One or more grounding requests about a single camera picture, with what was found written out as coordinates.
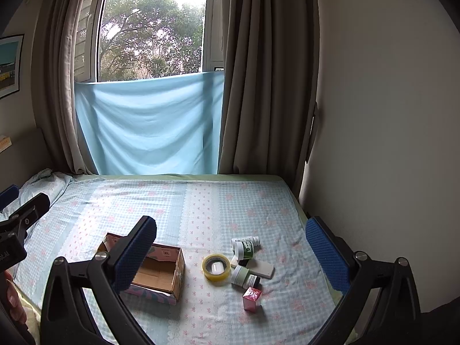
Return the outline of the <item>person's left hand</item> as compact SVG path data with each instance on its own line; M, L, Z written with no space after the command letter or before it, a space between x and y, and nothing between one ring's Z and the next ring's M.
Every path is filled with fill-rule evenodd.
M6 279L5 293L10 305L9 313L14 321L20 323L21 325L25 325L26 312L14 287L14 284L12 283L12 275L9 273L9 271L2 272L2 275Z

